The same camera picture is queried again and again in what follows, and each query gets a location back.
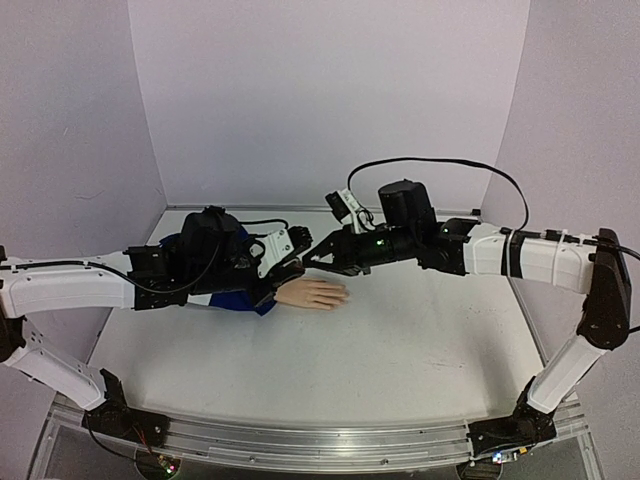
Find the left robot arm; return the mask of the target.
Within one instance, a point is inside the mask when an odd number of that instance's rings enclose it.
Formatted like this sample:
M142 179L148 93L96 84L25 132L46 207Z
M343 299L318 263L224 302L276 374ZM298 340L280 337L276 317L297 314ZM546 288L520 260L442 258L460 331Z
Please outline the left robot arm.
M249 234L234 216L209 206L189 214L179 233L157 245L61 260L1 258L1 362L52 388L83 412L83 426L112 438L162 447L167 416L130 406L121 380L53 346L35 313L183 307L192 296L240 291L259 308L300 277L312 236L285 225Z

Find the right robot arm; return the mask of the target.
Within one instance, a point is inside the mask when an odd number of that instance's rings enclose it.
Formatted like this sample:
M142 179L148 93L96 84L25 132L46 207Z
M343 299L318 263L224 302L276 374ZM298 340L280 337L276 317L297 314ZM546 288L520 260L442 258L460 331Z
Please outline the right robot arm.
M607 228L577 235L471 218L441 221L425 186L411 180L387 184L378 196L381 223L350 190L329 193L326 200L339 228L306 254L304 264L355 277L413 260L443 274L506 278L545 347L545 364L510 414L468 426L471 453L501 463L552 440L562 401L632 331L632 283L617 234Z

